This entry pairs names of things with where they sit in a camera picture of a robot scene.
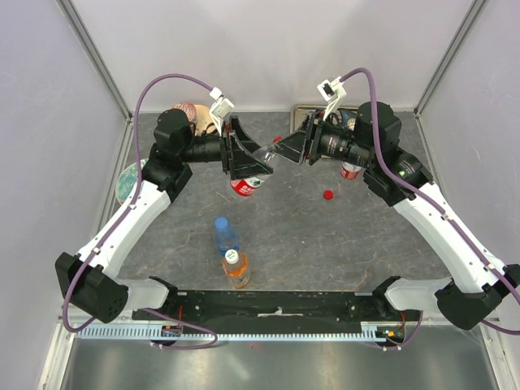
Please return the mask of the clear bottle red label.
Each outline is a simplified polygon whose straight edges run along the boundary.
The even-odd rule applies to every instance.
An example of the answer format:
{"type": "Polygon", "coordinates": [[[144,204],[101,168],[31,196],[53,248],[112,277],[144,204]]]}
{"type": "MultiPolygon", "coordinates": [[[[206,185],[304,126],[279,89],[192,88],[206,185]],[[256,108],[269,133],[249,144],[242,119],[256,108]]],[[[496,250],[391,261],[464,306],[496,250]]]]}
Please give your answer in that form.
{"type": "Polygon", "coordinates": [[[340,175],[346,180],[355,180],[360,174],[362,168],[349,162],[342,162],[340,167],[340,175]]]}

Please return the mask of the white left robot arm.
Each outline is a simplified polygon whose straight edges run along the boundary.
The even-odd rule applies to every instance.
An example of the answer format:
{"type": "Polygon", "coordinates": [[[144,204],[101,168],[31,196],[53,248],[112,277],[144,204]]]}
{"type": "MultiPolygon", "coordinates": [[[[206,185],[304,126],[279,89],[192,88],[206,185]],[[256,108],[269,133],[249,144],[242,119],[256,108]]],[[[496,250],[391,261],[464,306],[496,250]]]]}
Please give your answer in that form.
{"type": "Polygon", "coordinates": [[[220,162],[232,180],[273,174],[273,167],[259,156],[260,145],[245,133],[237,116],[230,117],[220,135],[195,136],[193,127],[182,110],[164,111],[141,169],[141,182],[87,245],[75,254],[58,256],[54,266],[64,298],[64,320],[69,306],[102,323],[112,322],[125,310],[144,308],[160,319],[171,319],[179,306],[168,283],[152,277],[134,282],[116,278],[133,246],[191,179],[191,163],[220,162]]]}

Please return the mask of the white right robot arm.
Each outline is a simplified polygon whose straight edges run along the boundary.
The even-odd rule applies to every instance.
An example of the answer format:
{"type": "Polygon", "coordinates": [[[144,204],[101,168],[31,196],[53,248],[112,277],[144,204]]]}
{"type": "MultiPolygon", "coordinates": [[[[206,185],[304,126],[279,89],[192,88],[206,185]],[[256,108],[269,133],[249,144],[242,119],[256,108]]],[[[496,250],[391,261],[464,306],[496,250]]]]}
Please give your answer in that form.
{"type": "Polygon", "coordinates": [[[408,280],[391,277],[375,291],[374,314],[384,320],[400,311],[442,314],[470,330],[482,323],[519,285],[519,267],[506,265],[479,243],[444,199],[424,164],[399,146],[401,120],[378,103],[379,138],[373,136],[371,105],[358,107],[354,126],[334,123],[322,110],[307,115],[275,152],[297,164],[321,157],[360,167],[368,189],[404,217],[433,248],[450,276],[408,280]]]}

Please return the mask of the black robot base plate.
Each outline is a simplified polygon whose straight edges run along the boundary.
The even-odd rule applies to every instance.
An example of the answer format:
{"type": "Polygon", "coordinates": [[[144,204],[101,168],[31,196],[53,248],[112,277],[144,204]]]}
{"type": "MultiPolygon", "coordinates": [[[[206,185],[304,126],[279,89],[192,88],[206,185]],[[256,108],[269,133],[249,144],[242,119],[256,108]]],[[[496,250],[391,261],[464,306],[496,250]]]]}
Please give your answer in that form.
{"type": "Polygon", "coordinates": [[[362,322],[418,320],[370,292],[175,290],[158,312],[216,333],[356,332],[362,322]]]}

